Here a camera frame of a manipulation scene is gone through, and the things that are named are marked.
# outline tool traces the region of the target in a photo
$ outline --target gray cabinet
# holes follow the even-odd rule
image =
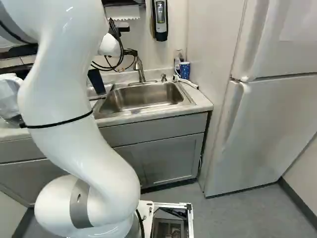
[[[35,203],[42,188],[68,174],[48,159],[0,165],[0,189],[21,204]]]
[[[136,171],[142,188],[197,176],[207,113],[100,128],[114,150]],[[25,206],[42,188],[68,174],[31,138],[0,142],[0,191]]]
[[[137,145],[128,145],[114,148],[114,150],[128,162],[137,173],[141,186],[146,185],[146,178]]]
[[[138,144],[147,186],[197,176],[204,134]]]

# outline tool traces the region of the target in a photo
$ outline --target countertop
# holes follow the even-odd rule
[[[126,123],[133,123],[152,119],[181,116],[186,114],[201,113],[213,110],[213,104],[199,90],[192,88],[188,84],[181,83],[188,95],[194,100],[195,105],[183,106],[165,111],[154,111],[135,115],[111,117],[97,119],[98,127],[114,126]],[[31,138],[26,128],[14,128],[0,119],[0,142]]]

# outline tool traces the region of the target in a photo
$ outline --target freezer door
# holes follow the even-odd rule
[[[317,72],[317,1],[248,0],[232,77]]]
[[[316,75],[230,81],[205,196],[277,181],[317,132],[316,102]]]

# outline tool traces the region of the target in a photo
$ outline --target sink basin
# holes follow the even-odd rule
[[[194,102],[179,83],[118,84],[94,106],[96,119],[166,110]]]

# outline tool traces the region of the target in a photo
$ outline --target robotic arm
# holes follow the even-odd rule
[[[51,181],[37,221],[62,237],[125,237],[140,198],[134,170],[103,139],[86,95],[93,57],[118,55],[100,0],[0,0],[2,46],[38,42],[18,94],[39,149],[72,175]]]

